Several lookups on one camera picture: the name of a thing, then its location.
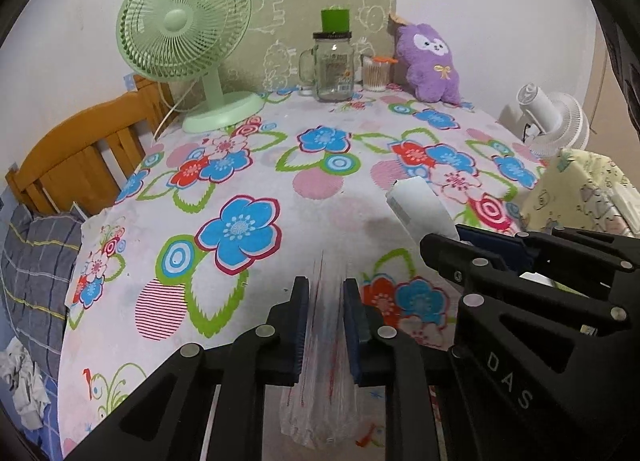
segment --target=fan base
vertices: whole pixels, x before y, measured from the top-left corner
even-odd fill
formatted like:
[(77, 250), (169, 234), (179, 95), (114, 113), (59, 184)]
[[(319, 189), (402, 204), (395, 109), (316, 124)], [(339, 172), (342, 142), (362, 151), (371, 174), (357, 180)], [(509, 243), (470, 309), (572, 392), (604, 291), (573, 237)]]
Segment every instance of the fan base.
[(185, 133), (215, 131), (241, 122), (264, 107), (264, 100), (249, 91), (226, 93), (224, 99), (225, 104), (220, 107), (204, 107), (204, 111), (199, 110), (186, 115), (182, 122), (182, 130)]

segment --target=cotton swab container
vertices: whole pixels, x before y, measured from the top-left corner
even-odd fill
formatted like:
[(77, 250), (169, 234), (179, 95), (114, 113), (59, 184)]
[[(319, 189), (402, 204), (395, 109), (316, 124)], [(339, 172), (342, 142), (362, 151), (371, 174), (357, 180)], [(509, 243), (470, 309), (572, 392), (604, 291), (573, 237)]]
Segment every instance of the cotton swab container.
[(390, 82), (391, 65), (398, 62), (386, 56), (362, 57), (362, 87), (369, 91), (384, 91)]

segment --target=fan center cap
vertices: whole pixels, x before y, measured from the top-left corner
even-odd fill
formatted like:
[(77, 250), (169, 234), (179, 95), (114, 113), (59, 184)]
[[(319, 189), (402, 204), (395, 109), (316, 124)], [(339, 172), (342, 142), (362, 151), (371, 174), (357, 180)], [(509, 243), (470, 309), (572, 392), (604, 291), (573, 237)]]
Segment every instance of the fan center cap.
[(164, 28), (172, 34), (179, 32), (187, 24), (189, 16), (182, 8), (170, 10), (164, 16)]

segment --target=purple plush toy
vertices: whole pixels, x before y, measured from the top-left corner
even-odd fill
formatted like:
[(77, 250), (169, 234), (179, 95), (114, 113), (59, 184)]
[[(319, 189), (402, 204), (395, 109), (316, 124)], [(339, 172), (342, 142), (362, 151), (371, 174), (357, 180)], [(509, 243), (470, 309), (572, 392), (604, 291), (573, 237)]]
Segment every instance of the purple plush toy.
[(398, 33), (396, 53), (408, 66), (406, 79), (415, 88), (415, 97), (460, 104), (460, 77), (440, 34), (428, 24), (401, 26)]

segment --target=gray plaid pillow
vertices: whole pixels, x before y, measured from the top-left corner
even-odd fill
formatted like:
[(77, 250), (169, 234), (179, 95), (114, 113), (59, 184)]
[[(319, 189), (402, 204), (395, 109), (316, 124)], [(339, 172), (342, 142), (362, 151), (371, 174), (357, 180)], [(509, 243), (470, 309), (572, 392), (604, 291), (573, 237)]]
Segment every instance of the gray plaid pillow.
[(40, 368), (58, 380), (65, 296), (81, 243), (73, 215), (33, 217), (18, 205), (2, 249), (0, 282), (15, 332)]

